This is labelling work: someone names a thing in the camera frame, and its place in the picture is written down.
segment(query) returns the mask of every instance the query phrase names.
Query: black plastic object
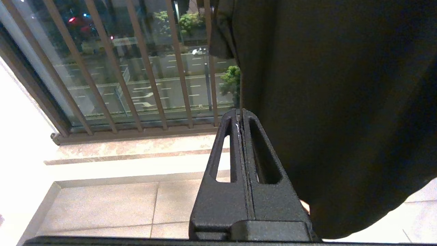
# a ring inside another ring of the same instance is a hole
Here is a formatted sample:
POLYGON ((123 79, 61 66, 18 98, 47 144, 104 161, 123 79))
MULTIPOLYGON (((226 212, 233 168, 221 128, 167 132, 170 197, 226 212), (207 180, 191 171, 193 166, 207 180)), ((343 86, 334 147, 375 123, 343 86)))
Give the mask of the black plastic object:
POLYGON ((191 240, 318 241, 258 118, 245 109, 222 117, 190 218, 191 240), (230 183, 216 181, 226 136, 230 183))

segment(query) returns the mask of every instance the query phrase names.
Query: white wall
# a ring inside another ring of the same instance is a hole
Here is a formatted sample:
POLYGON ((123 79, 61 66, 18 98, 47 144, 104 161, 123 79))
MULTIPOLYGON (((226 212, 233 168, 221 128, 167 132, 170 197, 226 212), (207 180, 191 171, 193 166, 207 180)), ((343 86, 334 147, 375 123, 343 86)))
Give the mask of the white wall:
POLYGON ((57 146, 54 132, 0 58, 0 245, 15 246, 50 188, 43 157, 57 146))

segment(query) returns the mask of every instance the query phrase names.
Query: metal railing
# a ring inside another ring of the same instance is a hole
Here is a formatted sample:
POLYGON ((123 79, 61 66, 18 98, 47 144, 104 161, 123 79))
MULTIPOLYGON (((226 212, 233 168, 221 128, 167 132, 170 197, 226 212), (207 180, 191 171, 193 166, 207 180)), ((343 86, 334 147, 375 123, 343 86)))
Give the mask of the metal railing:
MULTIPOLYGON (((57 86, 57 89, 64 97, 67 105, 71 108, 74 116, 80 121, 81 127, 73 127, 66 117, 62 115, 62 111, 59 110, 59 106, 56 105, 52 100, 48 100, 45 93, 43 93, 44 88, 41 86, 36 86, 35 84, 41 83, 41 79, 35 77, 35 75, 31 75, 31 68, 29 70, 23 62, 20 61, 20 55, 16 52, 12 52, 10 50, 3 50, 1 52, 1 56, 5 57, 6 62, 9 63, 11 68, 16 73, 24 74, 23 76, 18 76, 21 83, 27 88, 30 94, 35 98, 37 103, 40 105, 41 109, 49 116, 49 119, 53 122, 56 129, 59 131, 58 134, 53 136, 53 140, 58 144, 64 143, 78 143, 78 142, 88 142, 88 141, 107 141, 107 140, 115 140, 115 139, 128 139, 128 138, 141 138, 141 137, 153 137, 153 136, 164 136, 164 135, 173 135, 173 134, 191 134, 191 133, 202 133, 202 132, 210 132, 216 131, 217 126, 219 124, 219 112, 218 112, 218 104, 217 104, 217 91, 216 91, 216 72, 214 66, 214 58, 211 55, 208 56, 208 73, 206 76, 209 76, 211 81, 211 88, 208 88, 208 92, 210 91, 212 98, 212 116, 213 121, 211 123, 205 123, 203 120, 193 119, 189 94, 187 90, 187 83, 185 81, 185 71, 184 64, 181 57, 180 44, 178 40, 178 30, 176 25, 176 20, 173 14, 173 3, 172 0, 164 0, 166 4, 166 11, 168 15, 168 21, 170 24, 170 34, 171 40, 174 48, 174 55, 177 65, 177 71, 180 79, 180 86, 182 88, 182 95, 184 101, 184 108, 186 112, 185 119, 179 120, 168 120, 166 118, 166 114, 164 112, 164 108, 161 102, 161 97, 159 94, 159 90, 157 87, 157 82, 155 76, 153 74, 153 68, 151 62, 149 60, 149 51, 147 45, 145 43, 145 37, 141 30, 140 21, 137 16, 137 11, 135 10, 134 3, 132 1, 126 1, 126 7, 128 10, 128 15, 130 18, 130 22, 132 24, 134 30, 134 36, 137 40, 137 47, 139 49, 142 62, 144 64, 144 68, 146 71, 146 75, 148 81, 150 83, 150 87, 153 93, 153 97, 156 102, 156 109, 160 117, 159 125, 160 127, 156 127, 157 123, 142 121, 140 116, 135 108, 135 104, 132 100, 132 96, 130 94, 127 81, 123 77, 123 73, 120 71, 119 60, 117 59, 114 53, 114 45, 111 42, 111 37, 108 37, 107 32, 105 30, 105 26, 102 23, 102 19, 99 16, 99 12, 97 11, 94 0, 85 0, 86 7, 90 13, 90 16, 93 20, 94 26, 98 32, 98 35, 101 40, 101 44, 103 45, 104 51, 107 56, 107 60, 111 66, 112 72, 114 73, 114 77, 119 84, 121 89, 121 93, 123 94, 127 105, 129 114, 133 118, 133 124, 129 123, 116 123, 114 120, 114 114, 111 114, 110 110, 105 104, 105 101, 99 92, 99 88, 96 85, 96 81, 93 79, 90 71, 88 70, 87 64, 84 61, 81 53, 79 52, 73 37, 71 36, 67 25, 62 19, 62 16, 56 7, 53 0, 43 0, 47 10, 50 13, 50 17, 53 19, 58 31, 60 32, 63 41, 66 43, 69 52, 71 52, 71 56, 76 62, 79 70, 87 84, 89 89, 92 92, 93 99, 96 102, 96 105, 101 109, 104 119, 107 122, 109 127, 105 126, 94 126, 90 124, 90 122, 86 119, 83 112, 79 108, 79 105, 74 100, 71 92, 68 90, 67 86, 61 79, 57 70, 55 69, 54 64, 47 57, 43 48, 40 46, 37 38, 32 33, 29 26, 26 24, 24 18, 20 14, 19 10, 16 8, 16 4, 13 3, 13 0, 2 0, 3 5, 10 13, 11 17, 17 23, 18 28, 24 35, 24 37, 28 40, 31 48, 36 53, 37 57, 43 64, 44 68, 49 73, 50 77, 54 81, 57 86)), ((205 0, 205 6, 210 6, 209 0, 205 0)), ((210 43, 210 35, 211 35, 211 15, 212 10, 210 7, 205 7, 205 23, 206 23, 206 33, 207 33, 207 44, 210 43)), ((5 40, 1 40, 1 45, 3 47, 10 46, 10 42, 8 43, 5 40)))

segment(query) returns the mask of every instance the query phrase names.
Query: dark fabric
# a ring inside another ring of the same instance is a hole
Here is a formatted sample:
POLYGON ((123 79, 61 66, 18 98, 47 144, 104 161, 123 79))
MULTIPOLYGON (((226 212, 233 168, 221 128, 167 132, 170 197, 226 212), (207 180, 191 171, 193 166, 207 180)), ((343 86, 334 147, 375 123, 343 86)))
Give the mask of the dark fabric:
POLYGON ((235 57, 322 238, 360 231, 437 176, 437 5, 218 0, 210 51, 235 57))

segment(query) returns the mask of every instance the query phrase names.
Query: tiled floor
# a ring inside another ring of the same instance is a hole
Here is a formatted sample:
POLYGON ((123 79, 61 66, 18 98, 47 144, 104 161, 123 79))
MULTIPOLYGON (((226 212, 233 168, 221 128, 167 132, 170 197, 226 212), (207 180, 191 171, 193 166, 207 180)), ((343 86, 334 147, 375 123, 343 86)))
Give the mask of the tiled floor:
POLYGON ((188 238, 188 221, 200 182, 65 188, 38 235, 188 238))
MULTIPOLYGON (((199 186, 196 179, 65 188, 38 234, 186 239, 199 186)), ((437 179, 369 228, 335 241, 436 243, 437 201, 428 200, 435 192, 437 179)))

